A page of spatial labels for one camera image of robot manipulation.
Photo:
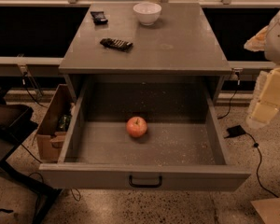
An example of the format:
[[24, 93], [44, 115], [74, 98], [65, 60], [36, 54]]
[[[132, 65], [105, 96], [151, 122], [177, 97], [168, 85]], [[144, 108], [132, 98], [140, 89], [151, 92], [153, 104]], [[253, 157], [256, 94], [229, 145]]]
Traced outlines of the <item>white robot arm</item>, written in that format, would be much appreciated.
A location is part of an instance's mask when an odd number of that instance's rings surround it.
[[275, 63], [270, 72], [261, 71], [253, 91], [246, 123], [250, 128], [262, 128], [280, 110], [280, 10], [270, 23], [244, 44], [250, 51], [263, 51], [267, 60]]

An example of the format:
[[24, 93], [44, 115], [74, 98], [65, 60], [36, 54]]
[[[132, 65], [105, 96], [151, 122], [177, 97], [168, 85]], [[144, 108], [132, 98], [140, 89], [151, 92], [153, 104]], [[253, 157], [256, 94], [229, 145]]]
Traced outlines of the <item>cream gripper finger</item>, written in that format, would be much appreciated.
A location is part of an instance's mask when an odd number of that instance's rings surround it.
[[255, 35], [253, 35], [245, 42], [244, 49], [254, 52], [264, 51], [267, 31], [268, 27], [263, 27], [260, 31], [258, 31]]
[[259, 73], [250, 104], [250, 119], [268, 124], [280, 110], [280, 66]]

